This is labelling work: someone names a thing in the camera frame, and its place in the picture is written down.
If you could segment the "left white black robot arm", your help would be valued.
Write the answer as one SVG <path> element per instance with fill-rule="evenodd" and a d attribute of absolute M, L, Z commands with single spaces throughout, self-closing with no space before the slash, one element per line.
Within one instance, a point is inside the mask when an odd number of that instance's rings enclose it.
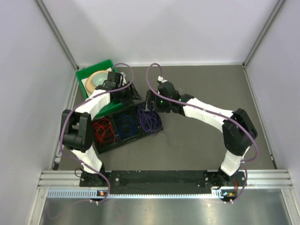
<path fill-rule="evenodd" d="M 135 96 L 131 91 L 133 81 L 127 82 L 124 73 L 113 71 L 95 72 L 96 80 L 92 94 L 72 110 L 64 110 L 61 117 L 60 144 L 76 157 L 83 170 L 90 174 L 90 180 L 96 186 L 106 182 L 104 165 L 93 148 L 94 131 L 92 120 L 111 101 L 130 101 Z"/>

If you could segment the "black two-compartment tray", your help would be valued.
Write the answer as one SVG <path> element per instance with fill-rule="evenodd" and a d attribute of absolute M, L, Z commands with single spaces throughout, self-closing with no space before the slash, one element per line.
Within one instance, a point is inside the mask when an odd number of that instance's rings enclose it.
<path fill-rule="evenodd" d="M 99 154 L 163 130 L 158 113 L 145 111 L 144 105 L 130 105 L 93 121 L 94 147 Z"/>

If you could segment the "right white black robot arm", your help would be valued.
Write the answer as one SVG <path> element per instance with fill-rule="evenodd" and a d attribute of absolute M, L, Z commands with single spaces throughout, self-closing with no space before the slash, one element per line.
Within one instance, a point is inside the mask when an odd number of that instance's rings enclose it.
<path fill-rule="evenodd" d="M 157 91 L 148 90 L 144 109 L 157 113 L 177 113 L 213 126 L 223 134 L 225 158 L 218 172 L 208 176 L 210 186 L 228 186 L 257 137 L 257 131 L 243 109 L 224 110 L 206 104 L 189 94 L 180 95 L 169 81 L 160 82 Z"/>

